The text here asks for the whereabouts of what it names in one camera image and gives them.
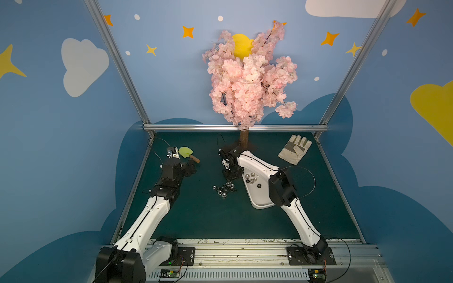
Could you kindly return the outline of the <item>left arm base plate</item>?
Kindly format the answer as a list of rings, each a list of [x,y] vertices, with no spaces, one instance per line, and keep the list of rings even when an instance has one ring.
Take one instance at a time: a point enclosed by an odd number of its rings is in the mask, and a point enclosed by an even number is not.
[[[195,247],[179,247],[175,255],[162,262],[160,266],[193,266],[195,260]]]

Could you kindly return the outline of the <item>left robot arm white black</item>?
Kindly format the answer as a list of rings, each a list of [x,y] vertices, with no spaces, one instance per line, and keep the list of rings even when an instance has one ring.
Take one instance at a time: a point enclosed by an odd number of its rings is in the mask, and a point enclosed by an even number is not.
[[[180,194],[184,178],[197,172],[196,162],[169,158],[163,162],[162,173],[149,192],[150,197],[140,215],[112,247],[102,247],[96,259],[94,283],[144,283],[160,264],[178,256],[176,239],[159,237],[147,249],[164,216]]]

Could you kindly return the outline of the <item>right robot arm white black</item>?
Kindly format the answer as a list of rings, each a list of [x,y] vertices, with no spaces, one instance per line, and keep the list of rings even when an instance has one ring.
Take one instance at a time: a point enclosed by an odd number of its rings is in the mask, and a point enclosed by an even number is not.
[[[304,211],[287,169],[273,166],[241,146],[218,150],[226,180],[241,179],[256,209],[280,207],[289,217],[302,242],[302,253],[309,264],[317,264],[330,254],[326,239]]]

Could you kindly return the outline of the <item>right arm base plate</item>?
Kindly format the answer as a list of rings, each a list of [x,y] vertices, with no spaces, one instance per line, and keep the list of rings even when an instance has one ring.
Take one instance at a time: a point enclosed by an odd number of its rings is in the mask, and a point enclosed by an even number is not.
[[[287,258],[291,266],[302,265],[336,265],[333,251],[327,247],[323,253],[305,246],[291,245],[286,248]]]

